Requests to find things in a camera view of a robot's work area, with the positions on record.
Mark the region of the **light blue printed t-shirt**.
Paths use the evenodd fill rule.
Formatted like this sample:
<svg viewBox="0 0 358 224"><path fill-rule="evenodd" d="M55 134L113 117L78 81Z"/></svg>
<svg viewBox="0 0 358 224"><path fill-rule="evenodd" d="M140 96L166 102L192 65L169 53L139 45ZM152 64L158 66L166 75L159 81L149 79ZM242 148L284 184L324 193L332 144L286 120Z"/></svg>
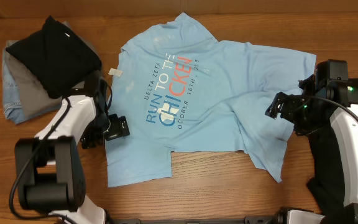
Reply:
<svg viewBox="0 0 358 224"><path fill-rule="evenodd" d="M280 181L293 125L269 118L275 95L301 93L316 56L217 40L187 14L128 40L112 81L110 113L130 134L106 143L108 185L172 176L173 152L248 154Z"/></svg>

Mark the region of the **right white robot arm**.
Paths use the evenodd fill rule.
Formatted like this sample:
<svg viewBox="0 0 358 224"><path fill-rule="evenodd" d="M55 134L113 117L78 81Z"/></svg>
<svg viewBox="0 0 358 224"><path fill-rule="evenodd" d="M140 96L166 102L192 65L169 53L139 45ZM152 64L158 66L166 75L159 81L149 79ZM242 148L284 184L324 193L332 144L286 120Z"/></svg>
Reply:
<svg viewBox="0 0 358 224"><path fill-rule="evenodd" d="M308 138L314 177L307 186L321 214L281 208L270 221L358 223L358 78L349 78L346 61L330 59L299 86L302 94L276 94L265 113Z"/></svg>

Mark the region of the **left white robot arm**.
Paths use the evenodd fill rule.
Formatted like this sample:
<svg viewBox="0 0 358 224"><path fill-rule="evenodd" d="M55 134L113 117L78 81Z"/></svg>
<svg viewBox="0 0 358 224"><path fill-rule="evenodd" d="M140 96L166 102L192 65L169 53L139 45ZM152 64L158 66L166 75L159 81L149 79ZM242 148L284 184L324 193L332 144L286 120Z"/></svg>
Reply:
<svg viewBox="0 0 358 224"><path fill-rule="evenodd" d="M15 145L16 179L9 209L20 220L57 217L62 223L113 223L107 210L86 194L86 180L77 146L88 149L130 134L126 118L109 114L112 89L98 70L62 99L51 122L34 138ZM14 207L14 198L26 217Z"/></svg>

